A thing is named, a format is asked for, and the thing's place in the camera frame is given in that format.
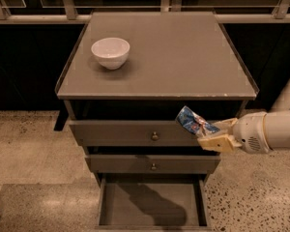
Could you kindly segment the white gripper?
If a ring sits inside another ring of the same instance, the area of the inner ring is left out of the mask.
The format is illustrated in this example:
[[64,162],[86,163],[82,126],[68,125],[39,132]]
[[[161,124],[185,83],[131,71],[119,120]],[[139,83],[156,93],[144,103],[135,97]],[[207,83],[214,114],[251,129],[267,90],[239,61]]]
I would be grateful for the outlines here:
[[249,154],[268,154],[270,147],[265,136],[266,112],[249,113],[239,120],[231,118],[214,122],[214,126],[226,133],[198,138],[200,147],[206,151],[232,153],[241,148]]

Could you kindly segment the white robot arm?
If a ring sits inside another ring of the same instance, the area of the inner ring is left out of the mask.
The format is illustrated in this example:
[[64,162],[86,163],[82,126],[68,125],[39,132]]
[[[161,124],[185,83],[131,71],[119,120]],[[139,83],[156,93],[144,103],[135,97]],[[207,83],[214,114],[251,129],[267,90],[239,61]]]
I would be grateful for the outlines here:
[[197,139],[203,150],[242,150],[249,154],[290,150],[290,110],[249,113],[240,119],[216,122],[215,126],[219,132]]

